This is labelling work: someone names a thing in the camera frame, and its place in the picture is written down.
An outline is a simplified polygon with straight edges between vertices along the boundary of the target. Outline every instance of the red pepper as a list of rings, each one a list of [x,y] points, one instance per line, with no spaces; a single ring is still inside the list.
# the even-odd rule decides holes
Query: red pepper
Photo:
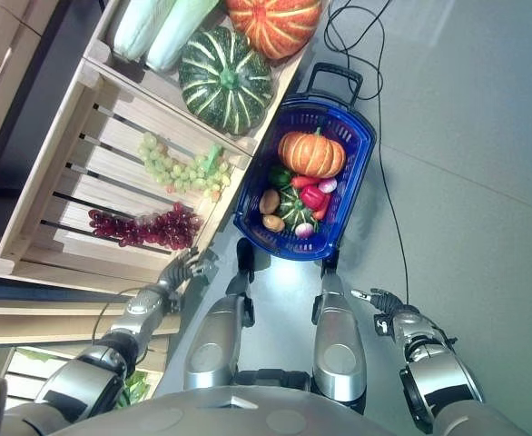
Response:
[[[320,207],[318,211],[315,211],[312,214],[312,218],[314,218],[317,221],[324,220],[324,216],[327,214],[327,210],[329,209],[329,204],[330,204],[330,194],[325,193],[324,202],[322,206]]]
[[[316,186],[306,186],[300,191],[300,199],[306,207],[313,211],[318,211],[322,206],[325,198],[325,193]]]
[[[291,185],[296,189],[302,189],[306,186],[311,186],[312,184],[318,184],[320,179],[318,177],[308,177],[306,175],[295,175],[292,177]]]

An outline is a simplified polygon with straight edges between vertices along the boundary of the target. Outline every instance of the plastic basket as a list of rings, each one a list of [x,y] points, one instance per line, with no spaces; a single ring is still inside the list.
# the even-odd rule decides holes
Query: plastic basket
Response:
[[[320,71],[338,74],[355,82],[349,104],[336,95],[312,88]],[[252,243],[270,254],[293,261],[313,261],[330,257],[338,249],[375,145],[373,128],[353,109],[361,83],[362,77],[358,73],[337,65],[319,63],[312,70],[306,92],[282,102],[242,183],[234,217],[236,227]],[[339,142],[347,155],[345,167],[336,177],[337,190],[332,195],[325,219],[320,223],[319,230],[308,239],[299,239],[288,230],[271,232],[262,225],[258,206],[262,193],[270,187],[268,171],[272,165],[280,163],[278,143],[287,132],[313,133],[318,127],[321,134]]]

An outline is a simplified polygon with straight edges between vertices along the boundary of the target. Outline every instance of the basket handle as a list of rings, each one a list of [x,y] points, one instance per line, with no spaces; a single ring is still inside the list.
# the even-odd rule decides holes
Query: basket handle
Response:
[[[314,85],[314,79],[316,78],[317,73],[320,71],[340,75],[341,77],[345,77],[350,81],[352,80],[355,82],[355,89],[353,90],[353,96],[351,97],[350,102],[347,103],[342,98],[327,91],[321,91],[319,89],[312,88]],[[362,84],[363,76],[359,73],[345,68],[344,66],[329,64],[327,62],[318,62],[312,68],[309,84],[307,85],[306,91],[303,95],[305,95],[307,98],[311,96],[327,98],[335,103],[348,107],[350,110],[354,110],[355,103],[357,103],[357,96],[359,95],[359,90]]]

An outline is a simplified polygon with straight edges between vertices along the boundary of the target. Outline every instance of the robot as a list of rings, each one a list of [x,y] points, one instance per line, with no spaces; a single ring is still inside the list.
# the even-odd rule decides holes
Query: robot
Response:
[[[254,323],[254,270],[250,242],[239,240],[237,250],[239,271],[205,315],[188,352],[183,392],[111,411],[154,329],[165,314],[181,309],[179,285],[204,274],[193,260],[195,250],[143,287],[103,338],[46,381],[34,403],[0,414],[0,435],[391,434],[363,416],[365,353],[336,274],[337,256],[323,262],[313,304],[312,374],[238,371],[241,332]],[[418,428],[441,436],[526,435],[483,402],[453,341],[417,308],[385,291],[351,293],[379,310],[377,334],[390,336],[405,356],[399,377]]]

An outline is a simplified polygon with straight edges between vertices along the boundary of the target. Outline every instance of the green striped pumpkin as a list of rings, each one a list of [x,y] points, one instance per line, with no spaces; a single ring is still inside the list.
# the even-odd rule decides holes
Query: green striped pumpkin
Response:
[[[276,214],[286,224],[286,229],[295,231],[299,224],[311,223],[315,225],[316,220],[312,218],[312,211],[304,205],[300,199],[299,190],[293,186],[280,189],[281,204]]]
[[[272,99],[264,58],[244,34],[226,27],[192,36],[183,48],[179,83],[187,108],[222,133],[246,134]]]

